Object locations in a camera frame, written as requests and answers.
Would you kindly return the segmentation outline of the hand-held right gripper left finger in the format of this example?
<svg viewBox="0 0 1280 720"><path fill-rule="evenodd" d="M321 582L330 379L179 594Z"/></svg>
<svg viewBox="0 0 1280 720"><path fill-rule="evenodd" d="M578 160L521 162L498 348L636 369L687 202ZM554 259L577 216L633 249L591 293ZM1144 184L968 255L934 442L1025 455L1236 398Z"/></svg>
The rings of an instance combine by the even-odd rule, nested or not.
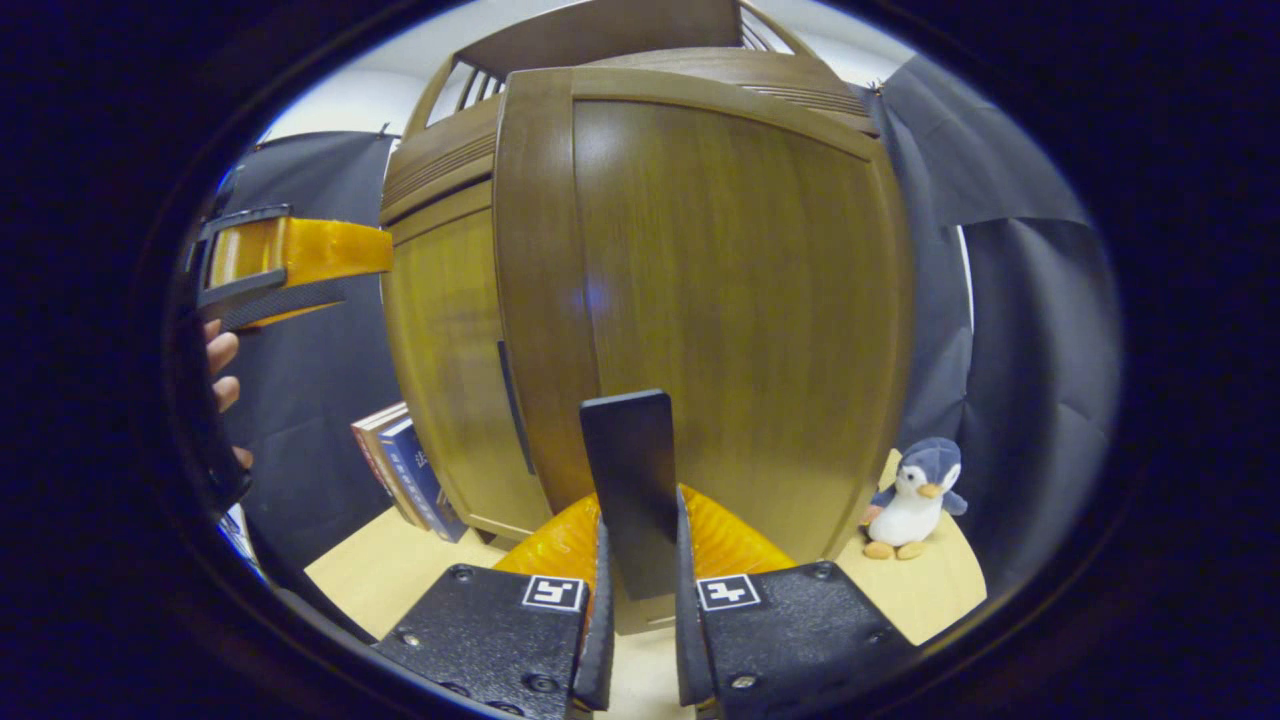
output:
<svg viewBox="0 0 1280 720"><path fill-rule="evenodd" d="M378 652L489 715L590 719L611 703L609 553L602 506L589 495L495 565L448 566Z"/></svg>

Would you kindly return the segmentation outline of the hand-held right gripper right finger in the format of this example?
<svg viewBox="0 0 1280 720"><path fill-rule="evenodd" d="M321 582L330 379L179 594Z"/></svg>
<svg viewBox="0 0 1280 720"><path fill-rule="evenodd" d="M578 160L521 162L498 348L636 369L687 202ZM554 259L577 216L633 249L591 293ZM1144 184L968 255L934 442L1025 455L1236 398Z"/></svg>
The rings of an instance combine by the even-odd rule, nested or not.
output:
<svg viewBox="0 0 1280 720"><path fill-rule="evenodd" d="M846 717L904 674L915 646L835 562L749 573L760 543L676 493L678 696L699 719Z"/></svg>

